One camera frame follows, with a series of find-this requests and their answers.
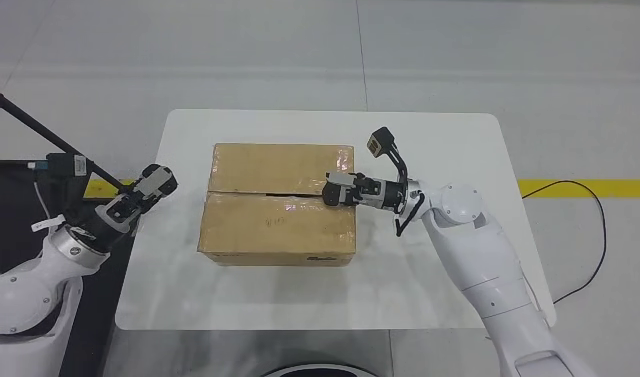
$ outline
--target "yellow floor line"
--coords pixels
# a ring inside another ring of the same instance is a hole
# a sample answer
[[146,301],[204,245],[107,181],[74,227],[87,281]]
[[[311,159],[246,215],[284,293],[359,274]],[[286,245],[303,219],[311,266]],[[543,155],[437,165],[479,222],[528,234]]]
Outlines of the yellow floor line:
[[[133,180],[121,180],[131,184]],[[556,180],[518,180],[522,195]],[[640,180],[577,180],[591,188],[601,198],[640,198]],[[91,180],[85,191],[85,198],[113,198],[117,190],[104,180]],[[575,184],[557,184],[532,198],[590,198],[591,194]]]
[[[556,180],[518,180],[522,195]],[[640,180],[576,180],[591,188],[601,198],[640,198]],[[589,191],[575,184],[556,184],[531,198],[584,198]]]

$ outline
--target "cable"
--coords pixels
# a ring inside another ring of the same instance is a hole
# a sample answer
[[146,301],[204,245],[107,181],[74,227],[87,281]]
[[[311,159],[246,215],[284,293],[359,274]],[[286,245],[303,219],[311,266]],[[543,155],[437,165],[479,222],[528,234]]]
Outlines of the cable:
[[596,276],[598,275],[598,273],[600,272],[600,268],[602,267],[602,264],[604,263],[604,258],[607,255],[607,221],[604,215],[604,208],[602,207],[602,203],[600,202],[600,198],[598,198],[598,195],[596,195],[595,192],[593,192],[593,190],[591,190],[591,188],[587,187],[586,185],[579,183],[577,181],[574,180],[558,180],[558,181],[554,181],[550,184],[547,184],[541,188],[538,188],[535,191],[532,191],[526,195],[522,196],[522,199],[526,199],[528,197],[530,197],[531,195],[537,194],[540,191],[543,191],[549,187],[553,187],[556,184],[563,184],[563,183],[569,183],[569,184],[575,184],[578,185],[584,189],[586,189],[587,191],[589,191],[589,193],[591,194],[591,196],[593,197],[593,199],[596,200],[596,203],[598,204],[598,209],[600,210],[600,218],[602,220],[602,255],[600,256],[600,261],[598,262],[598,265],[596,266],[596,269],[594,270],[594,272],[591,274],[591,277],[589,277],[589,279],[587,280],[586,283],[584,283],[583,285],[581,285],[579,288],[574,289],[573,291],[562,295],[560,298],[556,299],[555,301],[553,301],[554,304],[560,302],[561,300],[575,294],[576,292],[580,292],[583,289],[587,288],[587,286],[589,284],[591,284],[591,282],[593,281],[594,278],[596,278]]
[[40,201],[40,205],[44,210],[44,213],[47,215],[47,219],[51,218],[51,214],[49,214],[49,209],[47,209],[47,205],[44,204],[44,200],[42,199],[42,195],[40,194],[40,188],[38,188],[38,182],[33,182],[33,187],[36,189],[36,195],[38,195],[38,200]]
[[402,232],[404,231],[405,228],[407,228],[407,226],[409,225],[409,222],[411,222],[411,220],[413,220],[413,218],[418,213],[418,209],[420,209],[420,206],[422,206],[422,204],[424,203],[425,199],[426,199],[425,195],[421,192],[420,193],[420,199],[418,199],[418,203],[416,203],[416,206],[413,209],[411,209],[411,212],[409,213],[409,216],[404,221],[404,223],[402,223],[402,225],[400,225],[400,221],[398,219],[395,219],[396,237],[399,237],[399,236],[402,235]]

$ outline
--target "box flap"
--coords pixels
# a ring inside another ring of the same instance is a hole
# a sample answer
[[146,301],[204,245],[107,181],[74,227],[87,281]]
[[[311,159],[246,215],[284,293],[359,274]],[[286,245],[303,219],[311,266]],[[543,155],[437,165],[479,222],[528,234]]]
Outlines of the box flap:
[[326,173],[353,173],[353,147],[216,144],[209,192],[321,195]]
[[198,251],[353,254],[355,209],[320,198],[209,193]]

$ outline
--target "white table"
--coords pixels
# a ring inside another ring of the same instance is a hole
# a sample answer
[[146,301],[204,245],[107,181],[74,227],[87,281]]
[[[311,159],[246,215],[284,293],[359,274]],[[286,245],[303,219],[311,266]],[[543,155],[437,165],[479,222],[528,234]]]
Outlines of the white table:
[[366,148],[387,126],[409,176],[480,190],[522,261],[542,308],[556,314],[497,120],[486,114],[175,110],[157,162],[179,187],[144,217],[116,323],[131,330],[309,330],[481,327],[449,281],[429,237],[401,238],[392,215],[357,210],[357,254],[343,268],[221,267],[196,252],[217,142],[348,144],[357,171],[395,179]]

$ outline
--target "black cable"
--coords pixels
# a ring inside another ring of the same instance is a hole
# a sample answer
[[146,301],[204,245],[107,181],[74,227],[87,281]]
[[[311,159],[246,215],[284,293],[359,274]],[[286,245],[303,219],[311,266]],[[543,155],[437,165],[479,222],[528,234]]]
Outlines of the black cable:
[[416,213],[418,213],[418,209],[420,209],[420,206],[422,206],[425,199],[426,197],[424,196],[424,194],[420,193],[420,199],[418,199],[418,203],[416,203],[416,206],[413,209],[411,209],[409,216],[404,221],[404,223],[402,223],[402,225],[400,225],[400,221],[396,219],[396,237],[399,237],[402,235],[402,232],[404,231],[405,228],[407,228],[407,226],[409,225],[409,222],[411,222],[411,220],[413,220],[413,218],[416,216]]
[[554,304],[556,304],[556,303],[560,302],[561,300],[563,300],[563,299],[575,294],[576,292],[580,292],[583,289],[587,288],[587,286],[589,284],[591,284],[593,279],[596,278],[596,276],[598,275],[598,272],[600,272],[600,268],[602,267],[602,263],[604,263],[604,258],[607,255],[607,221],[606,221],[605,216],[604,216],[604,208],[602,207],[602,203],[600,202],[600,198],[598,198],[598,195],[596,195],[596,193],[593,192],[593,190],[591,190],[591,188],[587,187],[586,185],[584,185],[582,183],[574,181],[574,180],[558,180],[558,181],[554,181],[554,182],[552,182],[550,184],[545,185],[544,187],[538,188],[537,190],[524,195],[522,197],[522,199],[526,199],[526,198],[530,197],[531,195],[537,194],[538,192],[540,192],[542,190],[545,190],[545,189],[547,189],[549,187],[553,187],[556,184],[562,184],[562,183],[569,183],[569,184],[578,185],[578,186],[586,189],[587,191],[589,191],[589,193],[591,194],[593,199],[596,200],[596,203],[598,204],[598,209],[600,209],[600,218],[602,220],[602,255],[600,256],[600,261],[598,262],[598,266],[596,266],[595,271],[591,274],[591,277],[589,277],[587,282],[584,283],[579,288],[576,288],[573,291],[569,292],[568,294],[562,295],[560,298],[558,298],[555,301],[553,301]]

